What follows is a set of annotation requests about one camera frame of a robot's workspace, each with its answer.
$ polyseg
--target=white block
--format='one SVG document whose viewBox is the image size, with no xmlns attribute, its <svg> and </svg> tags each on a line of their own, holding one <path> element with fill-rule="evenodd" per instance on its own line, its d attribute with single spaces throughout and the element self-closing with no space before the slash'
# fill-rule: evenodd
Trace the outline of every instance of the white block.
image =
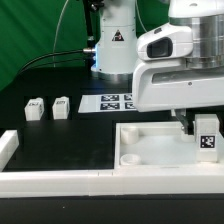
<svg viewBox="0 0 224 224">
<path fill-rule="evenodd" d="M 0 172 L 19 146 L 17 131 L 6 131 L 0 138 Z"/>
<path fill-rule="evenodd" d="M 44 113 L 44 101 L 42 98 L 29 100 L 25 107 L 25 114 L 27 121 L 40 120 Z"/>
<path fill-rule="evenodd" d="M 54 120 L 67 119 L 70 110 L 69 98 L 68 97 L 56 98 L 52 109 Z"/>
<path fill-rule="evenodd" d="M 197 134 L 218 134 L 219 119 L 216 114 L 195 115 L 195 131 Z"/>
<path fill-rule="evenodd" d="M 197 160 L 199 162 L 217 162 L 219 120 L 215 114 L 195 116 L 195 136 L 197 142 Z"/>
</svg>

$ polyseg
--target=warning label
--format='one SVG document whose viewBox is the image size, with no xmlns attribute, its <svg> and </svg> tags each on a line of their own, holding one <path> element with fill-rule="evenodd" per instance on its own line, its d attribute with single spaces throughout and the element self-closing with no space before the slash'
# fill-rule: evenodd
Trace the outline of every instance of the warning label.
<svg viewBox="0 0 224 224">
<path fill-rule="evenodd" d="M 117 32 L 115 33 L 112 41 L 124 41 L 124 38 L 119 30 L 117 30 Z"/>
</svg>

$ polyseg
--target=black cable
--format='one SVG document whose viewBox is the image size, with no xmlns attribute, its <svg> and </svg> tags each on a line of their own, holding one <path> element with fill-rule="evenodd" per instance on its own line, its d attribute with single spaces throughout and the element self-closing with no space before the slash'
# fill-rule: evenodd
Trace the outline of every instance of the black cable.
<svg viewBox="0 0 224 224">
<path fill-rule="evenodd" d="M 73 51 L 63 51 L 63 52 L 55 52 L 50 54 L 45 54 L 40 57 L 37 57 L 29 62 L 27 62 L 17 73 L 17 75 L 21 74 L 23 71 L 25 71 L 30 65 L 34 64 L 37 61 L 43 60 L 45 58 L 50 58 L 54 56 L 62 56 L 62 55 L 69 55 L 69 54 L 77 54 L 77 53 L 83 53 L 83 50 L 73 50 Z"/>
<path fill-rule="evenodd" d="M 23 72 L 25 72 L 27 70 L 38 68 L 38 67 L 42 67 L 42 66 L 45 66 L 45 65 L 59 64 L 59 63 L 70 62 L 70 61 L 85 61 L 85 59 L 86 58 L 73 58 L 73 59 L 68 59 L 68 60 L 63 60 L 63 61 L 48 62 L 48 63 L 44 63 L 44 64 L 40 64 L 40 65 L 36 65 L 36 66 L 32 66 L 32 67 L 26 68 L 21 73 L 18 73 L 18 75 L 21 75 Z"/>
</svg>

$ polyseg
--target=white platform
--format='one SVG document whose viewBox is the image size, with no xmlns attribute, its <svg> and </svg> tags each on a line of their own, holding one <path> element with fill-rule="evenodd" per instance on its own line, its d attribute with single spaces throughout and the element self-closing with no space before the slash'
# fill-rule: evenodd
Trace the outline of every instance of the white platform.
<svg viewBox="0 0 224 224">
<path fill-rule="evenodd" d="M 127 125 L 139 128 L 135 144 L 121 143 Z M 182 142 L 178 122 L 117 124 L 113 170 L 0 173 L 0 197 L 224 193 L 221 135 L 218 148 L 218 163 L 197 163 L 195 143 Z M 122 166 L 126 153 L 139 154 L 142 165 Z"/>
</svg>

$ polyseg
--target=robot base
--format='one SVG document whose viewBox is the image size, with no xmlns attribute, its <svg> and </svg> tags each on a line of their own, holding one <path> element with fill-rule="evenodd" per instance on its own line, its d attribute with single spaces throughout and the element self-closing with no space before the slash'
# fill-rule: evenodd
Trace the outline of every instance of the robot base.
<svg viewBox="0 0 224 224">
<path fill-rule="evenodd" d="M 98 72 L 94 66 L 91 68 L 91 75 L 94 78 L 108 80 L 115 83 L 132 80 L 132 77 L 133 77 L 133 73 L 108 74 L 108 73 Z"/>
</svg>

